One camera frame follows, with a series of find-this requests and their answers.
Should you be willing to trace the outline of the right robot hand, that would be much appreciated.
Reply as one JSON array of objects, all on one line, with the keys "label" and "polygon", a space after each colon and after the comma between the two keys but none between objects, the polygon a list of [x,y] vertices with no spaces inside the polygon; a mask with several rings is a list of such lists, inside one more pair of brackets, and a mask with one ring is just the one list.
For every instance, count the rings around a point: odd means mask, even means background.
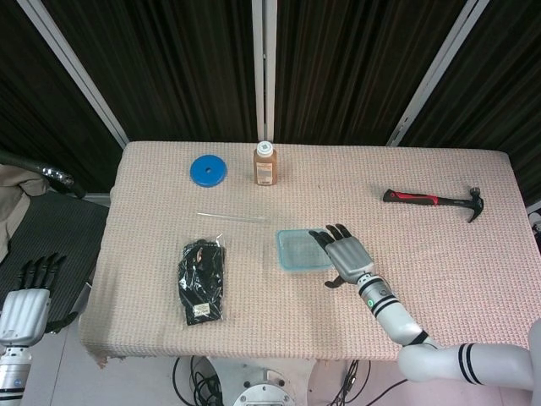
[{"label": "right robot hand", "polygon": [[337,270],[337,277],[325,282],[327,288],[339,288],[344,283],[357,284],[365,275],[375,273],[374,261],[368,251],[344,225],[337,223],[325,228],[325,231],[309,230],[309,235]]}]

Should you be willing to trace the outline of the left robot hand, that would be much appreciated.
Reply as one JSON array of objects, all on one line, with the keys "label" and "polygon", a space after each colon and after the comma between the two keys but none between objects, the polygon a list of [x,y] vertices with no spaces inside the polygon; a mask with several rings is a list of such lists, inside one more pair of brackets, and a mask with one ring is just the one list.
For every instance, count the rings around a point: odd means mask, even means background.
[{"label": "left robot hand", "polygon": [[60,332],[79,315],[70,312],[61,320],[50,321],[56,276],[67,257],[54,253],[26,262],[19,271],[16,289],[10,291],[1,312],[1,345],[29,348],[47,333]]}]

